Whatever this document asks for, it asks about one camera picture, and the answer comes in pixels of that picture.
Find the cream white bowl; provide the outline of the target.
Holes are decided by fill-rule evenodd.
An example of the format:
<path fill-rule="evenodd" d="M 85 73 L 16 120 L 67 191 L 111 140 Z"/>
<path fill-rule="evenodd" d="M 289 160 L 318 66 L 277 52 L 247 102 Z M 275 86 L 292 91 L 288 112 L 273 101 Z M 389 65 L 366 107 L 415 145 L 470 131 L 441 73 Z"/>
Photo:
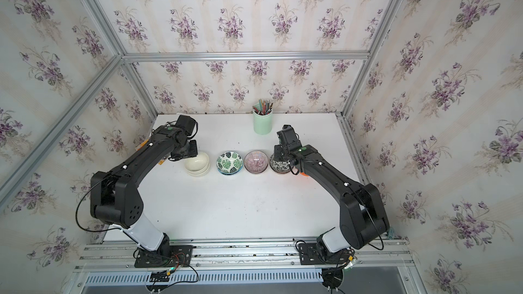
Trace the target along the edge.
<path fill-rule="evenodd" d="M 196 157 L 185 159 L 184 168 L 190 176 L 200 177 L 208 172 L 210 165 L 208 154 L 199 152 Z"/>

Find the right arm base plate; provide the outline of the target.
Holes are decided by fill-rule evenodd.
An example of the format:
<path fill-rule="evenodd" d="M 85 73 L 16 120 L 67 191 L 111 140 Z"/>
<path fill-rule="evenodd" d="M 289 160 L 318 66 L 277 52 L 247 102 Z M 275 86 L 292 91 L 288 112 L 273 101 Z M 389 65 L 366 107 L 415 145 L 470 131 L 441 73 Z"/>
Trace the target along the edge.
<path fill-rule="evenodd" d="M 318 243 L 307 243 L 299 240 L 294 244 L 299 254 L 301 265 L 347 265 L 354 260 L 355 250 L 342 249 L 331 253 L 325 246 Z"/>

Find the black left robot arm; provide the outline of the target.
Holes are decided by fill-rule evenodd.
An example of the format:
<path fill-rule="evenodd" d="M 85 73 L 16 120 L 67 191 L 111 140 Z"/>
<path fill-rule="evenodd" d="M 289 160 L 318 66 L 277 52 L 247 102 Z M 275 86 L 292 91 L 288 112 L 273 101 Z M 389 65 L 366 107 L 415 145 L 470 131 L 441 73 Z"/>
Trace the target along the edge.
<path fill-rule="evenodd" d="M 114 225 L 143 251 L 166 257 L 170 254 L 168 235 L 158 230 L 144 214 L 138 190 L 146 175 L 163 160 L 179 161 L 196 157 L 198 123 L 166 124 L 132 156 L 110 171 L 91 178 L 90 213 L 106 225 Z"/>

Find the green leaf pattern bowl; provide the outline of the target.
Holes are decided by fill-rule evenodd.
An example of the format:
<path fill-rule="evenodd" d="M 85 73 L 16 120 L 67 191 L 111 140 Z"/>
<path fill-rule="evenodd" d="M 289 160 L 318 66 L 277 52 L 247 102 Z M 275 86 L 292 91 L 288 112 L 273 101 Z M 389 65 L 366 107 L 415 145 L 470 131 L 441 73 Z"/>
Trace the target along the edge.
<path fill-rule="evenodd" d="M 218 156 L 216 166 L 221 174 L 234 175 L 242 170 L 244 161 L 238 152 L 227 151 Z"/>

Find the purple striped bowl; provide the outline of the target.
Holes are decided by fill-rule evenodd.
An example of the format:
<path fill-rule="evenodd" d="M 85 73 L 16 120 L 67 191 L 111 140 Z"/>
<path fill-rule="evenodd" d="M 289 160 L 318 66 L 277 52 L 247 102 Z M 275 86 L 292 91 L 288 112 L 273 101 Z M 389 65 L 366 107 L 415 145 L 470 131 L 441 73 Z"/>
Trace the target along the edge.
<path fill-rule="evenodd" d="M 251 174 L 261 174 L 269 164 L 269 158 L 263 151 L 251 151 L 244 158 L 244 166 Z"/>

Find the black white floral bowl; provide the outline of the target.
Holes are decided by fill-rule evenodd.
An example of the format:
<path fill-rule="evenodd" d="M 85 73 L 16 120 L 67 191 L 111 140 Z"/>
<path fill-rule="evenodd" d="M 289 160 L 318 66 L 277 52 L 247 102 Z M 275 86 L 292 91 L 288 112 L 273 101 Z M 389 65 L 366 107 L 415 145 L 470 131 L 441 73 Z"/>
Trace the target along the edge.
<path fill-rule="evenodd" d="M 278 174 L 287 174 L 290 172 L 290 165 L 287 161 L 270 160 L 269 165 L 271 169 Z"/>

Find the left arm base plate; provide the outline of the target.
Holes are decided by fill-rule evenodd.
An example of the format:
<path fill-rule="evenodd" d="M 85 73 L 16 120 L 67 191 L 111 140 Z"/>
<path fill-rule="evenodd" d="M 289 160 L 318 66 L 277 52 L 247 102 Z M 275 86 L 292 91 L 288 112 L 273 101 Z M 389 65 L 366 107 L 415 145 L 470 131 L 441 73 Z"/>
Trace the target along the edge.
<path fill-rule="evenodd" d="M 174 268 L 190 264 L 193 253 L 192 245 L 171 246 L 168 253 L 161 255 L 154 251 L 137 248 L 133 253 L 135 268 Z"/>

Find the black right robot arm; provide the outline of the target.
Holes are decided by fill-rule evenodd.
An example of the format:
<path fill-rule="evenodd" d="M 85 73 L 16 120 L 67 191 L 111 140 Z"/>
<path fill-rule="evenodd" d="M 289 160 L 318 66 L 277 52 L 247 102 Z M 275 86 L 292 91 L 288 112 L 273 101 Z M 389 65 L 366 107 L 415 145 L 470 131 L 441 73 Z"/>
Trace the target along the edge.
<path fill-rule="evenodd" d="M 275 161 L 290 164 L 320 184 L 339 205 L 339 225 L 318 237 L 319 247 L 329 253 L 343 249 L 359 250 L 390 229 L 381 194 L 375 185 L 362 185 L 332 166 L 310 146 L 293 151 L 277 144 Z"/>

